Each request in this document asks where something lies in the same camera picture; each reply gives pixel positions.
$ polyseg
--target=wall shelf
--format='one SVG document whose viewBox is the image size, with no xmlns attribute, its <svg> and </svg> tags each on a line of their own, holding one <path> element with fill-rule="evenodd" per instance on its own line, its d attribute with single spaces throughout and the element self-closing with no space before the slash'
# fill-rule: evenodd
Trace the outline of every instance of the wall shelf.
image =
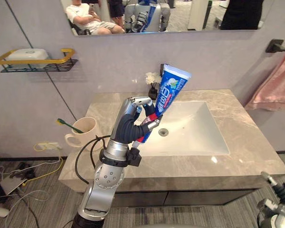
<svg viewBox="0 0 285 228">
<path fill-rule="evenodd" d="M 14 72 L 66 72 L 72 69 L 77 59 L 72 59 L 75 51 L 71 48 L 63 48 L 61 52 L 64 58 L 43 60 L 6 60 L 5 58 L 16 50 L 11 50 L 0 56 L 0 65 L 4 68 L 1 73 Z M 27 67 L 15 67 L 17 64 L 27 64 Z M 44 68 L 32 67 L 33 64 L 47 64 Z"/>
</svg>

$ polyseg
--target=yellow cable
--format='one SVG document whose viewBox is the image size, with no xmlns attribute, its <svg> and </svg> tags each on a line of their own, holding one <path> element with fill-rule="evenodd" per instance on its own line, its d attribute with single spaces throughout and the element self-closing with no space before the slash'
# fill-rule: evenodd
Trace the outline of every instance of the yellow cable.
<svg viewBox="0 0 285 228">
<path fill-rule="evenodd" d="M 45 150 L 46 150 L 46 149 L 36 149 L 36 146 L 37 146 L 38 144 L 39 144 L 39 142 L 36 143 L 36 144 L 33 146 L 34 151 L 42 152 L 42 151 L 45 151 Z"/>
<path fill-rule="evenodd" d="M 33 146 L 33 149 L 34 151 L 37 151 L 37 152 L 42 152 L 42 151 L 45 151 L 45 150 L 49 150 L 49 148 L 45 148 L 45 149 L 37 149 L 36 146 L 40 143 L 46 143 L 48 145 L 52 145 L 56 150 L 60 150 L 56 145 L 53 145 L 51 143 L 49 143 L 48 141 L 42 141 L 42 142 L 38 142 L 36 143 L 34 146 Z"/>
<path fill-rule="evenodd" d="M 39 178 L 43 178 L 43 177 L 45 177 L 45 176 L 48 176 L 48 175 L 53 174 L 54 172 L 57 172 L 58 170 L 60 170 L 60 168 L 62 167 L 62 164 L 63 164 L 63 159 L 62 159 L 62 158 L 60 158 L 60 159 L 61 159 L 61 163 L 60 163 L 58 169 L 56 169 L 56 170 L 54 170 L 54 171 L 52 171 L 52 172 L 49 172 L 49 173 L 47 173 L 47 174 L 44 174 L 44 175 L 42 175 L 42 176 L 40 176 L 40 177 L 36 177 L 36 178 L 33 178 L 33 179 L 29 179 L 29 180 L 27 180 L 25 183 L 23 183 L 22 185 L 23 185 L 23 186 L 26 186 L 26 184 L 27 184 L 28 182 L 30 182 L 30 181 L 34 181 L 34 180 L 37 180 L 37 179 L 39 179 Z"/>
</svg>

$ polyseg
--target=cabinet door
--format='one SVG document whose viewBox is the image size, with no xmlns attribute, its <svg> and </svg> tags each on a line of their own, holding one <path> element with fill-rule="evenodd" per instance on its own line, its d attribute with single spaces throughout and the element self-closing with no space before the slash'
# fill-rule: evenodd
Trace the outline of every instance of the cabinet door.
<svg viewBox="0 0 285 228">
<path fill-rule="evenodd" d="M 253 190 L 173 191 L 168 193 L 165 206 L 223 205 L 251 192 Z"/>
<path fill-rule="evenodd" d="M 167 192 L 116 193 L 112 207 L 150 207 L 162 206 Z"/>
</svg>

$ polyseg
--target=pink towel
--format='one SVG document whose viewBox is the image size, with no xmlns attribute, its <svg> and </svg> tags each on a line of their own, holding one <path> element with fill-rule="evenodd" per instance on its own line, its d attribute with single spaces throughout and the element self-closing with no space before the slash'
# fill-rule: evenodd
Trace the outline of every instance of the pink towel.
<svg viewBox="0 0 285 228">
<path fill-rule="evenodd" d="M 246 110 L 285 109 L 285 59 L 273 70 L 245 106 Z"/>
</svg>

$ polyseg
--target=white mug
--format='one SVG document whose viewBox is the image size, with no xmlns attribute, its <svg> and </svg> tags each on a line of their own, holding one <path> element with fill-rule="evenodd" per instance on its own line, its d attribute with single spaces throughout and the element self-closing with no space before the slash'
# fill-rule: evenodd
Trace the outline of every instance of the white mug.
<svg viewBox="0 0 285 228">
<path fill-rule="evenodd" d="M 93 117 L 83 117 L 79 120 L 77 120 L 73 126 L 79 130 L 81 130 L 84 133 L 78 133 L 74 129 L 72 129 L 72 133 L 65 135 L 65 140 L 68 145 L 72 147 L 83 147 L 86 145 L 89 141 L 94 139 L 96 136 L 100 137 L 102 136 L 101 131 L 99 129 L 99 126 L 97 125 L 96 119 Z M 75 144 L 73 142 L 69 141 L 69 138 L 75 138 L 77 141 L 79 141 L 79 144 Z M 90 143 L 86 149 L 91 150 L 94 142 Z M 103 146 L 102 141 L 98 142 L 96 146 L 94 147 L 94 150 L 99 150 Z"/>
</svg>

